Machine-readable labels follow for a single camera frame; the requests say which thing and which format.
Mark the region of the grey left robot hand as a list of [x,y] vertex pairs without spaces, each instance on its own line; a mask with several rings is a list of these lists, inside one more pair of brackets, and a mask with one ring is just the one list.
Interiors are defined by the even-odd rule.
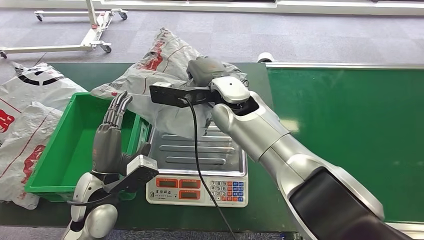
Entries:
[[136,156],[147,156],[151,144],[143,142],[133,154],[122,152],[122,122],[129,103],[133,100],[125,90],[111,101],[102,123],[98,126],[92,146],[92,171],[100,174],[127,175],[127,165]]

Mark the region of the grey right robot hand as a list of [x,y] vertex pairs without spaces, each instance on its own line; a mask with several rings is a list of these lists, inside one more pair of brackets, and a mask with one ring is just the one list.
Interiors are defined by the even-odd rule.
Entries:
[[186,72],[195,87],[207,87],[213,79],[230,75],[219,60],[207,56],[190,60]]

